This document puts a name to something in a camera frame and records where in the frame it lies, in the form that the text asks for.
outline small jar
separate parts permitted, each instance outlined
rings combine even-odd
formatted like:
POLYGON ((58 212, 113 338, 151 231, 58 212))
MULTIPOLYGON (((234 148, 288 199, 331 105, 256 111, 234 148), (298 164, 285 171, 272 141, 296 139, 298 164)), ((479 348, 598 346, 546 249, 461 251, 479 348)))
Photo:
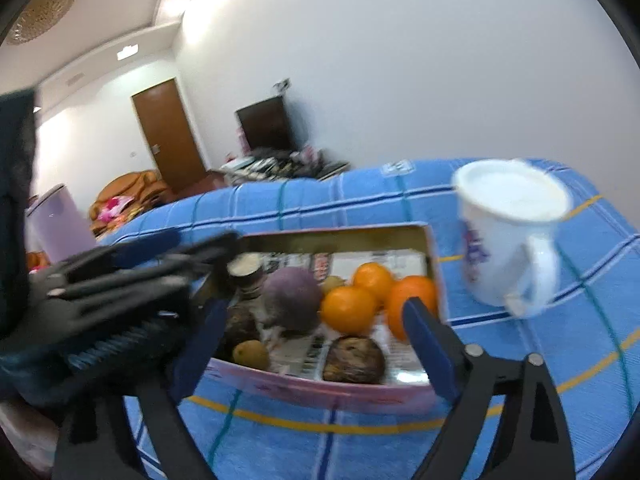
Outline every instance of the small jar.
POLYGON ((226 266, 231 280, 240 291, 243 300, 254 300, 262 292, 264 270, 258 253, 244 253, 226 266))

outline white mug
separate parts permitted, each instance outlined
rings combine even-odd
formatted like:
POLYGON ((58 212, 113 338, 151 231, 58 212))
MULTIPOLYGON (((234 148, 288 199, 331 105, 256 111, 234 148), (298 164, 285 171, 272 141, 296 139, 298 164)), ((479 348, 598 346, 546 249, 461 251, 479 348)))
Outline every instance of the white mug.
POLYGON ((558 291, 554 235, 571 210, 564 185, 518 159, 472 162, 456 171, 453 185, 471 294, 517 317, 542 312, 558 291))

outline blue gripper pad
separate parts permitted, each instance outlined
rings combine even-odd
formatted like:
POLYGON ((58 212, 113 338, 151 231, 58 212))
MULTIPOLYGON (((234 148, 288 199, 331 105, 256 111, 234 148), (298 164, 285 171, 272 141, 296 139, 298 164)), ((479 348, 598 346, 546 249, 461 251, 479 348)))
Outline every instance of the blue gripper pad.
POLYGON ((118 245, 114 263, 121 269, 132 269, 175 249, 178 245, 180 245, 180 231, 177 228, 165 229, 118 245))
POLYGON ((462 363, 462 342, 418 298, 404 304, 402 324, 436 394, 454 403, 462 392, 456 380, 456 365, 458 361, 462 363))
POLYGON ((204 304, 204 322, 168 366, 169 395, 179 403, 193 395, 209 359, 220 344, 226 325, 227 300, 213 298, 204 304))

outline blue checkered tablecloth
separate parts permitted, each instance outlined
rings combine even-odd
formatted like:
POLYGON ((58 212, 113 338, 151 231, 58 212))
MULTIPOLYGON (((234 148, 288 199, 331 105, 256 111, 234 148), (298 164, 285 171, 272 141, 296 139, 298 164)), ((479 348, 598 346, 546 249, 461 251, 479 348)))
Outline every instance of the blue checkered tablecloth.
MULTIPOLYGON (((356 170, 329 181, 244 184, 181 200, 141 216, 103 243, 168 227, 195 242, 226 229, 243 233, 398 222, 431 225, 446 280, 450 323, 491 354, 546 359, 569 423, 579 479, 589 478, 626 426, 640 397, 640 234, 583 176, 548 160, 532 164, 561 179, 574 211, 562 224, 561 286, 547 312, 517 320, 466 292, 453 172, 469 160, 419 160, 356 170)), ((140 453, 162 478, 133 399, 140 453)), ((203 378, 180 412, 216 475, 225 479, 410 478, 433 443, 444 403, 426 416, 314 410, 256 397, 203 378)), ((476 478, 497 427, 494 402, 465 473, 476 478)))

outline mug handle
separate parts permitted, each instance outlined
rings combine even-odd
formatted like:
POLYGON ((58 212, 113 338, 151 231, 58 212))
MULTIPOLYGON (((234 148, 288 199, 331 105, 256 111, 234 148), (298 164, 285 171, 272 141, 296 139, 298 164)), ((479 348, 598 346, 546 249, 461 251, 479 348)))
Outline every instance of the mug handle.
POLYGON ((527 301, 516 291, 505 295, 507 310, 515 317, 531 317, 540 314, 558 290, 558 253, 546 235, 529 235, 524 243, 531 267, 531 300, 527 301))

